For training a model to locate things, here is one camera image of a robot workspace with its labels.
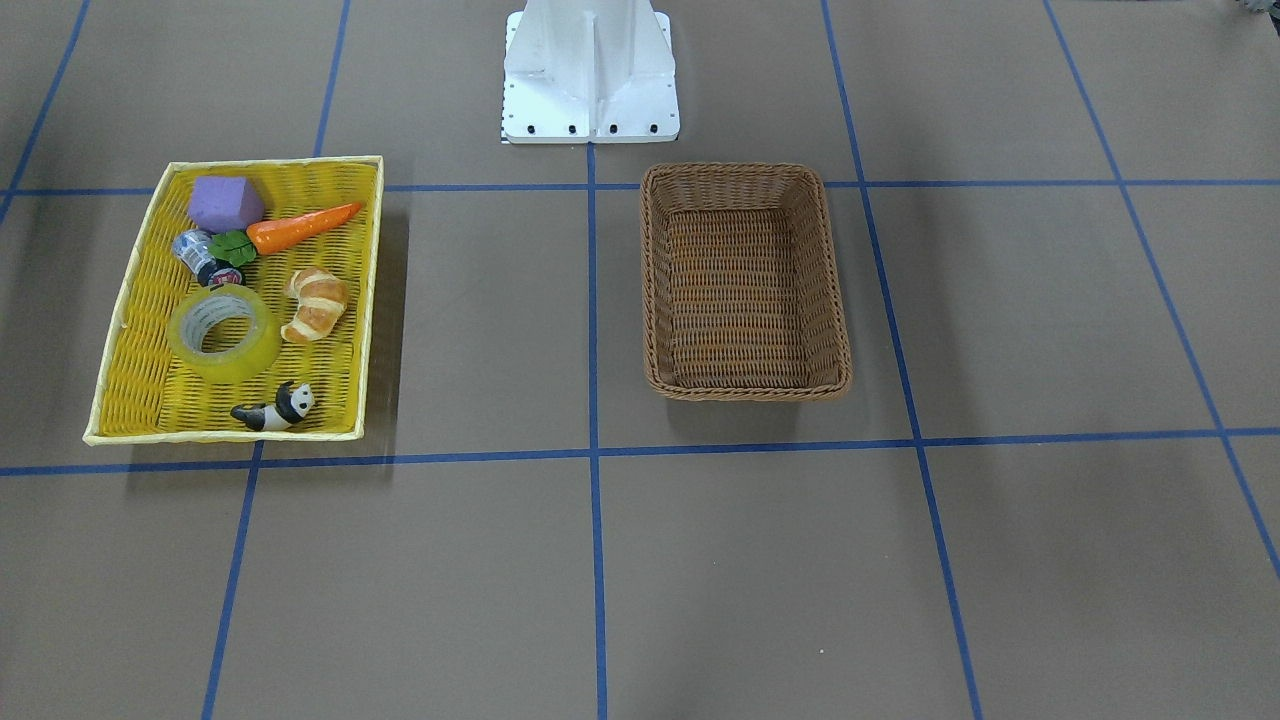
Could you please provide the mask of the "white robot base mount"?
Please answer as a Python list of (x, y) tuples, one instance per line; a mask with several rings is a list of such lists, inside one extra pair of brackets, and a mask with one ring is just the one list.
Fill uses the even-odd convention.
[(506, 143), (667, 143), (681, 133), (671, 19), (649, 1), (529, 1), (504, 22)]

